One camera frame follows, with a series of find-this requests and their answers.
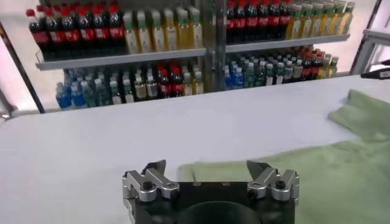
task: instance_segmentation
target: bottle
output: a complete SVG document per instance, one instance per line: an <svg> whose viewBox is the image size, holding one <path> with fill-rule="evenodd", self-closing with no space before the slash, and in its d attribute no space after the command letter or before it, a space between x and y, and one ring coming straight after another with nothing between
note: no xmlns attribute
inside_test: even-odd
<svg viewBox="0 0 390 224"><path fill-rule="evenodd" d="M124 37L124 24L119 15L118 6L111 5L110 12L110 36L111 36L111 49L114 54L126 54L126 39Z"/></svg>
<svg viewBox="0 0 390 224"><path fill-rule="evenodd" d="M133 13L131 11L126 11L123 16L125 33L126 33L126 44L127 50L130 54L138 53L138 42L136 38L136 33L134 31L133 26Z"/></svg>
<svg viewBox="0 0 390 224"><path fill-rule="evenodd" d="M279 38L286 39L287 27L291 19L291 0L282 0L280 4Z"/></svg>
<svg viewBox="0 0 390 224"><path fill-rule="evenodd" d="M257 0L250 0L246 7L246 41L257 39Z"/></svg>
<svg viewBox="0 0 390 224"><path fill-rule="evenodd" d="M353 11L354 7L355 7L354 2L347 3L346 12L342 16L341 25L340 25L340 28L338 30L339 35L348 34L349 27L350 27L351 21L353 19L352 11Z"/></svg>
<svg viewBox="0 0 390 224"><path fill-rule="evenodd" d="M134 96L132 92L132 86L130 79L123 79L124 99L126 103L134 103Z"/></svg>
<svg viewBox="0 0 390 224"><path fill-rule="evenodd" d="M71 89L72 89L71 96L72 96L73 105L76 108L85 108L87 105L85 104L83 94L79 90L79 86L72 85Z"/></svg>
<svg viewBox="0 0 390 224"><path fill-rule="evenodd" d="M271 86L274 82L274 65L268 63L266 67L266 86Z"/></svg>
<svg viewBox="0 0 390 224"><path fill-rule="evenodd" d="M242 42L245 40L246 34L246 17L245 17L245 1L240 0L236 9L235 16L235 42Z"/></svg>
<svg viewBox="0 0 390 224"><path fill-rule="evenodd" d="M261 4L257 8L258 22L257 22L257 36L259 40L268 38L268 0L261 0Z"/></svg>
<svg viewBox="0 0 390 224"><path fill-rule="evenodd" d="M286 39L298 39L299 28L300 28L300 11L302 9L301 5L294 5L292 8L292 19L290 20L287 26Z"/></svg>
<svg viewBox="0 0 390 224"><path fill-rule="evenodd" d="M102 16L102 10L99 7L93 9L93 24L95 36L99 46L99 54L107 55L110 53L110 32L108 29L108 20Z"/></svg>
<svg viewBox="0 0 390 224"><path fill-rule="evenodd" d="M193 43L193 48L201 48L203 46L203 31L202 25L199 22L200 11L198 9L192 8L191 12L191 20L192 20L192 28L191 30L191 42Z"/></svg>
<svg viewBox="0 0 390 224"><path fill-rule="evenodd" d="M164 10L165 15L165 46L169 51L177 50L177 32L173 22L173 13L170 9Z"/></svg>
<svg viewBox="0 0 390 224"><path fill-rule="evenodd" d="M330 62L329 67L329 78L333 78L333 76L337 73L337 62L339 61L338 57L333 57Z"/></svg>
<svg viewBox="0 0 390 224"><path fill-rule="evenodd" d="M149 36L149 32L146 28L146 22L145 22L145 13L144 11L140 10L138 11L137 15L138 20L138 35L140 38L140 50L141 53L149 53L152 51L151 48L151 38Z"/></svg>
<svg viewBox="0 0 390 224"><path fill-rule="evenodd" d="M96 85L96 99L98 106L107 106L110 105L110 95L106 87L102 84L102 80L95 79Z"/></svg>
<svg viewBox="0 0 390 224"><path fill-rule="evenodd" d="M82 88L82 94L85 103L88 107L96 107L96 98L95 93L93 92L92 88L89 86L87 81L81 82L81 88Z"/></svg>
<svg viewBox="0 0 390 224"><path fill-rule="evenodd" d="M29 17L29 29L31 31L32 37L37 43L38 47L42 51L43 59L50 60L54 57L50 50L50 42L48 33L45 31L45 25L43 22L39 22L35 17L35 12L32 9L26 10L26 15Z"/></svg>
<svg viewBox="0 0 390 224"><path fill-rule="evenodd" d="M272 0L269 5L269 24L268 24L268 38L276 39L279 37L279 9L280 0Z"/></svg>
<svg viewBox="0 0 390 224"><path fill-rule="evenodd" d="M161 16L157 10L152 10L153 19L153 45L156 52L165 51L165 40L161 28Z"/></svg>
<svg viewBox="0 0 390 224"><path fill-rule="evenodd" d="M341 20L342 20L342 11L344 10L344 5L340 2L336 3L336 10L335 14L332 17L332 21L330 23L329 27L329 35L337 35L338 30L341 25Z"/></svg>
<svg viewBox="0 0 390 224"><path fill-rule="evenodd" d="M235 3L233 1L229 1L227 3L227 21L226 21L226 43L234 43L234 35L235 35L235 13L234 13Z"/></svg>

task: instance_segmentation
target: soda bottle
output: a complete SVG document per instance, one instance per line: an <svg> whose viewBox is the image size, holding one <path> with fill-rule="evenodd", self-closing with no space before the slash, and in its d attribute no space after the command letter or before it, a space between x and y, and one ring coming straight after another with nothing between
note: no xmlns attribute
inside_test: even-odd
<svg viewBox="0 0 390 224"><path fill-rule="evenodd" d="M84 54L94 56L97 54L97 50L93 23L87 18L84 8L78 8L77 10L79 11L79 27L83 40Z"/></svg>
<svg viewBox="0 0 390 224"><path fill-rule="evenodd" d="M64 8L61 10L62 15L62 26L65 31L66 41L68 42L68 47L71 50L73 57L79 57L80 53L80 33L79 30L74 23L74 20L70 17L70 12L68 8Z"/></svg>
<svg viewBox="0 0 390 224"><path fill-rule="evenodd" d="M235 15L234 15L234 6L233 1L227 3L227 25L226 25L226 43L230 44L234 42L235 35Z"/></svg>
<svg viewBox="0 0 390 224"><path fill-rule="evenodd" d="M236 16L235 16L235 42L242 42L245 40L245 33L246 33L246 28L245 28L245 1L240 0L238 3L238 8L236 9Z"/></svg>
<svg viewBox="0 0 390 224"><path fill-rule="evenodd" d="M246 41L257 39L257 0L250 0L246 9Z"/></svg>
<svg viewBox="0 0 390 224"><path fill-rule="evenodd" d="M99 46L99 53L106 55L110 52L110 32L108 30L108 20L102 16L102 10L99 7L93 9L93 23L95 36Z"/></svg>
<svg viewBox="0 0 390 224"><path fill-rule="evenodd" d="M285 39L288 23L291 19L291 0L282 0L280 5L279 38Z"/></svg>
<svg viewBox="0 0 390 224"><path fill-rule="evenodd" d="M261 0L261 4L257 8L258 21L257 21L257 36L260 40L265 40L268 37L268 0Z"/></svg>
<svg viewBox="0 0 390 224"><path fill-rule="evenodd" d="M280 0L272 0L272 4L269 5L269 22L268 22L268 38L276 39L279 37L279 9Z"/></svg>
<svg viewBox="0 0 390 224"><path fill-rule="evenodd" d="M112 40L112 49L116 54L126 54L126 39L124 38L123 20L118 14L118 6L110 6L110 35Z"/></svg>
<svg viewBox="0 0 390 224"><path fill-rule="evenodd" d="M45 26L43 23L40 23L35 17L35 12L32 9L26 10L26 15L30 19L29 29L31 34L37 43L38 47L42 51L43 59L48 60L53 58L53 53L50 50L50 40L49 35L45 31Z"/></svg>

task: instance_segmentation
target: yellow juice bottle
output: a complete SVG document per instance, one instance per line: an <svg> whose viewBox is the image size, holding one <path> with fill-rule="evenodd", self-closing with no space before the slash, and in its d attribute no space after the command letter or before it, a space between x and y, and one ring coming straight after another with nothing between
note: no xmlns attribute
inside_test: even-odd
<svg viewBox="0 0 390 224"><path fill-rule="evenodd" d="M338 31L340 35L348 34L349 27L351 25L352 18L353 18L352 11L354 7L355 7L354 2L348 2L346 7L346 12L342 16L341 25Z"/></svg>
<svg viewBox="0 0 390 224"><path fill-rule="evenodd" d="M296 39L298 38L299 28L300 28L300 11L302 9L301 5L293 5L292 8L292 18L288 22L286 39Z"/></svg>
<svg viewBox="0 0 390 224"><path fill-rule="evenodd" d="M311 13L313 11L313 5L307 4L300 20L300 28L298 38L308 38L309 30L311 26Z"/></svg>
<svg viewBox="0 0 390 224"><path fill-rule="evenodd" d="M309 30L309 37L318 37L319 27L321 25L323 4L313 4L313 22Z"/></svg>

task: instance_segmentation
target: plastic bottle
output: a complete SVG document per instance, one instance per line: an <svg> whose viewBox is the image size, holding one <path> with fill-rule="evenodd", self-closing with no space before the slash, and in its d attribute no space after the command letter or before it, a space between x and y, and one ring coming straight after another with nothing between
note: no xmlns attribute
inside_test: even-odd
<svg viewBox="0 0 390 224"><path fill-rule="evenodd" d="M342 16L340 29L338 30L339 35L348 34L349 27L353 19L352 11L354 7L355 7L354 2L347 3L346 11Z"/></svg>
<svg viewBox="0 0 390 224"><path fill-rule="evenodd" d="M287 26L287 40L298 39L300 29L301 5L294 5L292 8L292 19Z"/></svg>
<svg viewBox="0 0 390 224"><path fill-rule="evenodd" d="M246 16L245 16L245 1L240 0L236 9L235 17L235 42L242 42L245 40L246 35Z"/></svg>
<svg viewBox="0 0 390 224"><path fill-rule="evenodd" d="M123 79L124 99L126 103L134 103L134 96L130 79Z"/></svg>
<svg viewBox="0 0 390 224"><path fill-rule="evenodd" d="M258 13L257 36L259 40L265 40L268 38L268 23L269 23L268 0L261 0L261 4L257 8L257 13Z"/></svg>
<svg viewBox="0 0 390 224"><path fill-rule="evenodd" d="M173 22L173 13L170 9L164 10L165 14L165 45L167 50L175 51L177 50L177 32L176 27Z"/></svg>
<svg viewBox="0 0 390 224"><path fill-rule="evenodd" d="M266 66L266 86L271 86L274 82L274 65L267 64Z"/></svg>
<svg viewBox="0 0 390 224"><path fill-rule="evenodd" d="M286 38L291 14L291 0L282 0L282 3L280 4L279 38L283 40Z"/></svg>
<svg viewBox="0 0 390 224"><path fill-rule="evenodd" d="M246 41L257 39L257 22L257 0L250 0L250 4L246 7Z"/></svg>
<svg viewBox="0 0 390 224"><path fill-rule="evenodd" d="M133 26L133 13L131 11L125 12L123 16L124 21L124 27L126 29L126 43L127 43L127 49L129 50L130 54L137 54L138 53L138 42L137 42L137 36L134 31Z"/></svg>
<svg viewBox="0 0 390 224"><path fill-rule="evenodd" d="M83 98L88 107L96 107L96 98L95 93L92 88L88 85L87 81L81 82L81 88L83 93Z"/></svg>

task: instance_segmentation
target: red bottle cap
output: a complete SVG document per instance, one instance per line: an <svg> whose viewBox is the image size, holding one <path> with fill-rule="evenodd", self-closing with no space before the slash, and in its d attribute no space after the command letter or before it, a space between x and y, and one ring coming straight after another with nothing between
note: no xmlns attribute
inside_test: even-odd
<svg viewBox="0 0 390 224"><path fill-rule="evenodd" d="M26 15L27 16L35 16L35 12L33 9L27 9L26 10Z"/></svg>

